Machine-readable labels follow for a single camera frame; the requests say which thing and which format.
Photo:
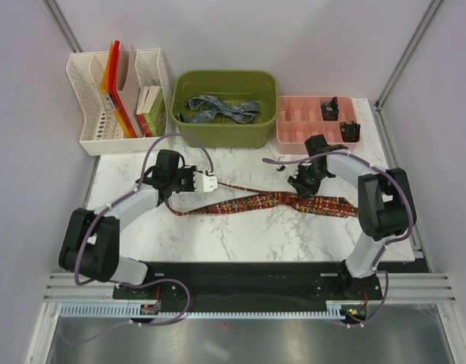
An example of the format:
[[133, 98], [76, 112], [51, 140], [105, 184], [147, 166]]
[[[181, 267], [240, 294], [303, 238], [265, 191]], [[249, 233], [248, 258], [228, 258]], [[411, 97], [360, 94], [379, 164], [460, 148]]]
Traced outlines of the red patterned tie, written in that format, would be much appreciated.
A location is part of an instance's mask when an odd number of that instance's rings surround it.
[[312, 196], [304, 198], [293, 192], [256, 190], [223, 182], [219, 184], [234, 190], [250, 192], [252, 195], [212, 203], [189, 211], [174, 209], [168, 200], [165, 202], [165, 205], [176, 216], [233, 215], [255, 210], [273, 209], [280, 206], [290, 207], [297, 212], [319, 216], [335, 218], [357, 218], [359, 216], [358, 208], [344, 197]]

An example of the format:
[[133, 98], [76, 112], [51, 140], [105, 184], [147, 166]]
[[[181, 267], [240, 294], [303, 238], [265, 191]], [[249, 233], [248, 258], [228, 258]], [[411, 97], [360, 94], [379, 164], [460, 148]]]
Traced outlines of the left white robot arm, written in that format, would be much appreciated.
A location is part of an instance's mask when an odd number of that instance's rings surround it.
[[73, 272], [75, 284], [112, 281], [129, 285], [140, 298], [154, 294], [157, 281], [147, 274], [148, 266], [120, 254], [120, 233], [173, 193], [195, 191], [198, 168], [181, 166], [183, 160], [179, 152], [162, 149], [155, 164], [142, 169], [125, 195], [96, 210], [78, 208], [72, 212], [58, 264]]

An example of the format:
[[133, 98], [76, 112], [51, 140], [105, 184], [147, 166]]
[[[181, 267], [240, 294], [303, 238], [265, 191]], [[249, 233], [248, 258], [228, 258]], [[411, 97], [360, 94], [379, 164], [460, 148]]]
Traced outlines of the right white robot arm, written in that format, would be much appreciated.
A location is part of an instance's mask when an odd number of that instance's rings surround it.
[[298, 160], [289, 183], [305, 198], [316, 195], [325, 178], [340, 177], [358, 191], [358, 221], [361, 235], [345, 260], [348, 273], [337, 279], [345, 298], [364, 290], [363, 278], [370, 277], [386, 246], [408, 236], [416, 222], [416, 211], [406, 172], [382, 169], [350, 152], [344, 145], [331, 146], [323, 135], [305, 141], [308, 157]]

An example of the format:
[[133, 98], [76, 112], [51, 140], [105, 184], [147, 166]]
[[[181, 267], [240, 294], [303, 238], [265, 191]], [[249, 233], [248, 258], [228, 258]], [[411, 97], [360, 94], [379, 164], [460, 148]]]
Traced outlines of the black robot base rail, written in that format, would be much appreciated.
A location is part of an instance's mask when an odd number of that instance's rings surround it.
[[379, 300], [379, 279], [350, 278], [339, 262], [150, 262], [156, 287], [114, 289], [116, 300], [160, 301], [167, 311], [321, 311], [329, 300]]

